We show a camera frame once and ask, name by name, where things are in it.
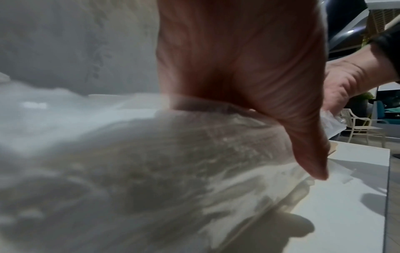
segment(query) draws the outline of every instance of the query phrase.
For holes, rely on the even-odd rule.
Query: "tiled floor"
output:
[[[365,139],[353,138],[351,143],[367,145]],[[381,142],[371,141],[369,146],[382,147]],[[400,143],[387,142],[392,154],[400,154]],[[387,215],[386,253],[400,253],[400,159],[390,158],[389,205]]]

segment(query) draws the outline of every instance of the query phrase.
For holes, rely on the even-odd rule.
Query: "textured wall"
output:
[[[154,0],[1,0],[0,72],[81,94],[158,91]]]

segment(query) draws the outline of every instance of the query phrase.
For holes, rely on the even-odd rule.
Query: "black sleeve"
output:
[[[387,29],[380,36],[373,38],[372,42],[382,49],[400,77],[400,23]]]

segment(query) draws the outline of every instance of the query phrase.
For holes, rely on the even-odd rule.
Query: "white chair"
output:
[[[369,145],[368,137],[370,135],[374,135],[374,136],[381,136],[382,137],[382,148],[385,147],[385,143],[386,143],[385,132],[383,131],[382,128],[374,127],[371,124],[372,124],[373,121],[382,121],[382,122],[384,122],[386,124],[389,124],[387,121],[385,121],[385,120],[372,120],[370,118],[360,118],[360,117],[357,117],[351,111],[351,109],[343,109],[340,114],[341,114],[341,117],[346,120],[347,127],[351,128],[351,130],[344,130],[344,131],[350,131],[351,132],[349,140],[347,142],[350,142],[350,140],[353,137],[353,135],[365,135],[366,139],[367,139],[367,145]],[[355,125],[356,120],[363,120],[363,121],[366,122],[366,124],[365,125]]]

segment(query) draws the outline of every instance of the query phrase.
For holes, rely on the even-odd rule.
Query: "white table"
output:
[[[224,253],[382,253],[390,150],[338,144],[330,160],[353,179],[316,181],[290,213],[268,213]]]

